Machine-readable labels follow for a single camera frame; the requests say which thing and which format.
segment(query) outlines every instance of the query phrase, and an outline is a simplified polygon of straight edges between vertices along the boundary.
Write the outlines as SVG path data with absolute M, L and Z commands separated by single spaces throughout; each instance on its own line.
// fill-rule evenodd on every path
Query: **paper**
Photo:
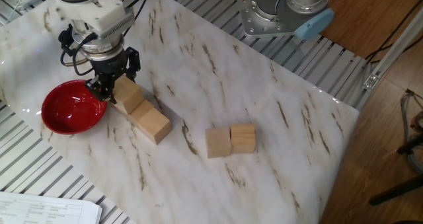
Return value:
M 88 201 L 0 192 L 0 224 L 97 224 L 100 215 Z

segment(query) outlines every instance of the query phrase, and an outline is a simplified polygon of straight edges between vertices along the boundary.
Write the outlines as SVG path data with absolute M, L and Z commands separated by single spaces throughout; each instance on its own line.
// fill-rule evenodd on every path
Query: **tripod leg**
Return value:
M 405 144 L 402 147 L 400 147 L 397 150 L 397 152 L 399 154 L 408 153 L 409 151 L 411 151 L 411 149 L 415 148 L 416 146 L 420 145 L 421 143 L 423 143 L 423 134 L 420 134 L 416 138 L 414 138 L 414 139 L 410 140 L 409 142 L 407 142 L 407 144 Z
M 419 175 L 409 181 L 403 182 L 391 189 L 388 189 L 381 194 L 372 197 L 369 201 L 371 205 L 379 205 L 383 202 L 396 198 L 405 193 L 411 192 L 419 187 L 423 186 L 423 175 Z

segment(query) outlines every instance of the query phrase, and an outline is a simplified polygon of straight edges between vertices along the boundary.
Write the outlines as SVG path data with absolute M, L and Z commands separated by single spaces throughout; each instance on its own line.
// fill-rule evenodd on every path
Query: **marble table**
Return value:
M 80 77 L 60 65 L 69 22 L 54 11 L 47 0 L 0 28 L 0 99 L 132 220 L 318 223 L 357 110 L 173 0 L 148 0 L 126 46 L 139 50 L 136 82 L 173 131 L 156 146 L 108 107 L 91 130 L 58 135 L 41 104 Z M 256 151 L 207 159 L 205 129 L 232 123 L 256 125 Z

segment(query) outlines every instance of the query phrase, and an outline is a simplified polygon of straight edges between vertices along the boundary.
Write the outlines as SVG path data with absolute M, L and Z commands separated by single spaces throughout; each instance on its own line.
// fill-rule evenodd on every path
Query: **wooden cube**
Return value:
M 154 144 L 160 143 L 171 131 L 172 124 L 169 119 L 157 109 L 152 108 L 142 117 L 137 119 L 136 125 Z
M 253 153 L 256 148 L 256 131 L 253 124 L 231 125 L 232 153 Z
M 231 155 L 231 136 L 229 128 L 206 130 L 207 158 Z
M 139 121 L 141 118 L 153 108 L 154 105 L 152 105 L 149 101 L 144 100 L 134 109 L 134 111 L 131 112 L 131 114 L 124 115 L 134 126 L 139 127 Z
M 113 97 L 116 99 L 115 107 L 123 114 L 130 114 L 144 100 L 141 87 L 122 75 L 114 83 Z

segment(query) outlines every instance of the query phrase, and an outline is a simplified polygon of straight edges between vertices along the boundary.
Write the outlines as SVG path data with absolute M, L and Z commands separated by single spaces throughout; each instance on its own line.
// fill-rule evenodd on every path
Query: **red bowl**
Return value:
M 53 89 L 41 107 L 41 119 L 50 130 L 64 135 L 92 128 L 103 116 L 107 102 L 98 101 L 84 80 L 63 83 Z

